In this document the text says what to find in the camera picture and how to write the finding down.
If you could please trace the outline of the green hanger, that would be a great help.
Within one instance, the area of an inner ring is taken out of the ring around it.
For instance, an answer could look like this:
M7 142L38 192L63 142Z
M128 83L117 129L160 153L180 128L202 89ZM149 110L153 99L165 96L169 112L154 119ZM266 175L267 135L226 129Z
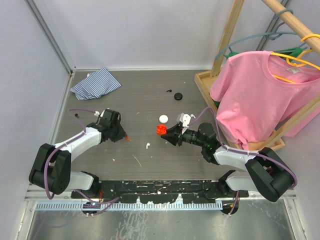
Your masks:
M292 47L292 48L287 48L287 49L282 49L282 50L276 50L275 53L280 53L280 54L285 54L285 55L289 55L292 57L297 57L306 49L307 49L307 47ZM231 51L230 53L224 54L223 56L226 59L228 59L228 58L233 57L238 54L240 54L240 53L236 52L236 51Z

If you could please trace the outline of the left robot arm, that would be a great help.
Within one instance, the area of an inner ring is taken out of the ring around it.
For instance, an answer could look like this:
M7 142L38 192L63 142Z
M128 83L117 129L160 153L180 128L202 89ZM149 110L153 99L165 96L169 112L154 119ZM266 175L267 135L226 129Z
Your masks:
M38 149L28 180L44 189L49 199L67 190L80 191L88 198L97 197L101 191L99 177L86 171L72 172L72 162L107 140L115 143L127 137L119 112L105 109L90 113L97 116L97 121L82 125L80 133L60 143L44 143Z

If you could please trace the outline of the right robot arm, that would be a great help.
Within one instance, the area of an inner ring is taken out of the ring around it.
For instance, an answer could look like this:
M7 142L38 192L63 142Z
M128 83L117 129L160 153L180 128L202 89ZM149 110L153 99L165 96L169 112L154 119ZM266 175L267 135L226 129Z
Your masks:
M231 197L236 191L254 191L276 202L297 183L293 172L271 148L241 151L223 145L217 140L217 134L210 123L200 124L195 131L184 128L180 122L160 137L174 146L182 143L199 146L207 162L238 169L219 184L219 191L225 197Z

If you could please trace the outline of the black round charging case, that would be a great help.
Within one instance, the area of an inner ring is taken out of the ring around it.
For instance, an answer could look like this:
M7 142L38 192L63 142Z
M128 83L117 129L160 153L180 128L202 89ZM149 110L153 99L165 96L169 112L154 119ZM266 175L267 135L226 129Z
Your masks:
M183 94L180 92L176 92L173 97L175 100L180 101L183 99Z

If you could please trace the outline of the yellow hanger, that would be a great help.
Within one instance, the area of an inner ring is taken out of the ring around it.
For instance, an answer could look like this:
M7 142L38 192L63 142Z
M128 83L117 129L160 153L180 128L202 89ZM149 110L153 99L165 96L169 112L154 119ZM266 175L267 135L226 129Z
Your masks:
M305 40L309 39L309 38L318 38L320 39L320 35L319 34L309 34L305 37L303 37L301 39L301 42L304 42L305 43ZM308 65L312 68L315 68L317 70L320 70L320 67L309 62L309 61L306 61L306 60L303 60L301 59L301 57L306 54L306 53L312 53L314 50L313 49L309 49L309 50L304 50L301 52L300 55L298 55L298 57L293 57L293 56L290 56L290 55L286 55L286 54L282 54L282 53L277 53L277 52L272 52L271 55L273 56L278 56L278 57L282 57L282 58L285 58L286 60L286 63L292 67L295 67L295 68L299 68L299 67L303 67L305 65ZM291 84L295 84L294 81L291 81L291 80L288 80L288 79L285 79L283 77L280 77L280 76L277 76L277 75L272 75L274 78L278 79L278 80L281 80L281 81L284 81L284 82L287 82L287 83L291 83Z

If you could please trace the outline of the pink t-shirt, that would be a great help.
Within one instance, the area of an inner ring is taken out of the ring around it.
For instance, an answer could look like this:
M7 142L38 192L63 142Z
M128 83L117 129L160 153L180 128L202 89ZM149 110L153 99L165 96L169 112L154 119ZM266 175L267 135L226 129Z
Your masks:
M269 51L248 51L227 59L209 93L220 102L216 120L227 140L248 150L250 143L266 141L280 122L319 92L319 70L294 68Z

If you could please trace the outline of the blue striped cloth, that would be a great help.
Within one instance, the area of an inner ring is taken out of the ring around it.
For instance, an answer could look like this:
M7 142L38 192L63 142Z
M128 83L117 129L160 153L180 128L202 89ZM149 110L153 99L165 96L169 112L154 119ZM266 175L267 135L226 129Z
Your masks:
M121 83L106 69L88 73L86 78L81 80L70 89L78 100L99 99L121 87Z

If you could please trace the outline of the wooden clothes rack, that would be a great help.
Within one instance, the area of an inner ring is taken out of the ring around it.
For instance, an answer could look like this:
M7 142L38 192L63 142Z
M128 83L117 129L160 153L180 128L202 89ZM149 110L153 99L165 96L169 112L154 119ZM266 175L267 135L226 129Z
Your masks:
M232 3L210 71L194 80L228 143L240 150L274 150L320 112L318 65L271 51L248 51L223 61L243 1Z

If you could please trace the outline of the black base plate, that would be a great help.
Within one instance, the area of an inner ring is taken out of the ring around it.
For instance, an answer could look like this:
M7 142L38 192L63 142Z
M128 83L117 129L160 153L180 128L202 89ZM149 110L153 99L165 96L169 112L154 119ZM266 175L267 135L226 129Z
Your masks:
M100 191L86 195L103 200L119 197L120 203L174 203L182 197L183 204L214 203L218 198L234 198L236 191L214 180L103 180Z

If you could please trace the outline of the green garment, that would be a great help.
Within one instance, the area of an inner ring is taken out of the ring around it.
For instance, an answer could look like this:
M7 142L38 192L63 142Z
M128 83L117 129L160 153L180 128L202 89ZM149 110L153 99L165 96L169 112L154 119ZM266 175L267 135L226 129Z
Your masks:
M220 102L220 101L215 101L215 100L213 100L213 103L214 103L214 105L216 106L216 108L218 109L221 102Z

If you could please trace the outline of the aluminium frame post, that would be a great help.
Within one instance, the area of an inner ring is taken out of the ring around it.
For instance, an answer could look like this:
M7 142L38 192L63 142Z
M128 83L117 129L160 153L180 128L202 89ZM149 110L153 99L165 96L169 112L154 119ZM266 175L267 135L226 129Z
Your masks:
M36 22L38 23L40 29L44 33L44 36L48 40L58 59L62 63L64 69L68 74L72 75L75 72L75 68L72 64L72 59L68 59L67 51L64 50L62 43L57 41L58 33L53 32L53 26L48 24L48 17L45 18L44 14L41 12L41 9L37 5L35 0L25 0L26 5L28 6L30 12L33 14Z

